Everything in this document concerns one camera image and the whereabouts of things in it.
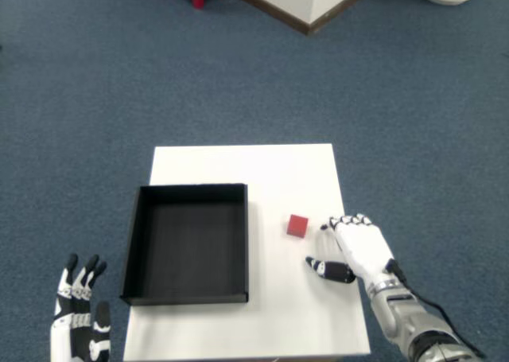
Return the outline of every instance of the open box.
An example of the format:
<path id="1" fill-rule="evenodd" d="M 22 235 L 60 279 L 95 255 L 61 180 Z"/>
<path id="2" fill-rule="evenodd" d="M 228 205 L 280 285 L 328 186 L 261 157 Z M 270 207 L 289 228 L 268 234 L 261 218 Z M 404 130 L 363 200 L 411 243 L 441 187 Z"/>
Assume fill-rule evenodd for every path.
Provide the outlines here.
<path id="1" fill-rule="evenodd" d="M 131 305 L 248 301 L 247 185 L 139 189 L 121 299 Z"/>

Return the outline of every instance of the white table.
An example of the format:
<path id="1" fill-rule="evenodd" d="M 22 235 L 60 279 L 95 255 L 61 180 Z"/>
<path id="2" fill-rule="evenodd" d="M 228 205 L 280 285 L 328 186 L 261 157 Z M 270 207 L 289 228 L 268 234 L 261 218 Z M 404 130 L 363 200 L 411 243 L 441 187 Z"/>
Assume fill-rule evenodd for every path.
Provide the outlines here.
<path id="1" fill-rule="evenodd" d="M 370 352 L 357 282 L 328 282 L 307 255 L 343 261 L 320 231 L 343 214 L 332 146 L 157 147 L 151 185 L 248 184 L 247 304 L 133 306 L 125 361 L 345 356 Z M 309 218 L 304 239 L 290 214 Z"/>

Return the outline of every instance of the floor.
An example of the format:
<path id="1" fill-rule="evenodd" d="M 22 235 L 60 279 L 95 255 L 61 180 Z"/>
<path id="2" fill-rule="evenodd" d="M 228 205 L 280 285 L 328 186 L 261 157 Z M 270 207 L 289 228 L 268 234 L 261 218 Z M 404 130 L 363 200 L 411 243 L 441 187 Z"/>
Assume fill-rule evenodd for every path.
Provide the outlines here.
<path id="1" fill-rule="evenodd" d="M 46 360 L 68 253 L 119 300 L 158 145 L 331 142 L 350 213 L 416 290 L 507 359 L 509 4 L 361 0 L 305 37 L 240 0 L 0 0 L 0 349 Z M 398 361 L 364 300 L 372 354 Z"/>

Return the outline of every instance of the red cube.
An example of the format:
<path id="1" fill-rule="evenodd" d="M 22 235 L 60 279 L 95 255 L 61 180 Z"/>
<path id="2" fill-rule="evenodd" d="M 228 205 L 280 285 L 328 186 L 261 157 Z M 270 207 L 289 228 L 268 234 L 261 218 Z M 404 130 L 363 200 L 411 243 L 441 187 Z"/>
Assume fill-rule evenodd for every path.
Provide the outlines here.
<path id="1" fill-rule="evenodd" d="M 288 229 L 286 233 L 297 237 L 304 237 L 305 230 L 308 227 L 308 218 L 292 215 L 289 217 Z"/>

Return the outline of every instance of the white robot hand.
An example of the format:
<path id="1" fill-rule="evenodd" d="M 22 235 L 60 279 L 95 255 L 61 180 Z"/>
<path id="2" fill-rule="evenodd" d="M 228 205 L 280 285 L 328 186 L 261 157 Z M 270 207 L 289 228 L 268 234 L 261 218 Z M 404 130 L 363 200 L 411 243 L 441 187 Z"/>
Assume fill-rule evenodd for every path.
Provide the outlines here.
<path id="1" fill-rule="evenodd" d="M 392 252 L 380 228 L 367 216 L 357 214 L 331 218 L 329 226 L 334 230 L 347 264 L 356 276 L 364 280 L 366 291 L 391 279 L 385 267 L 393 259 Z"/>
<path id="2" fill-rule="evenodd" d="M 51 326 L 51 362 L 107 362 L 110 357 L 110 308 L 100 302 L 90 321 L 91 288 L 106 269 L 92 257 L 72 280 L 78 256 L 72 254 L 62 272 L 56 292 L 55 315 Z"/>
<path id="3" fill-rule="evenodd" d="M 408 361 L 481 361 L 484 354 L 457 332 L 444 309 L 410 289 L 380 228 L 369 218 L 361 214 L 332 217 L 321 229 L 328 228 L 334 231 L 348 265 L 312 257 L 306 262 L 322 278 L 352 282 L 357 276 L 364 280 L 383 334 Z M 426 312 L 419 300 L 437 309 L 443 319 Z"/>

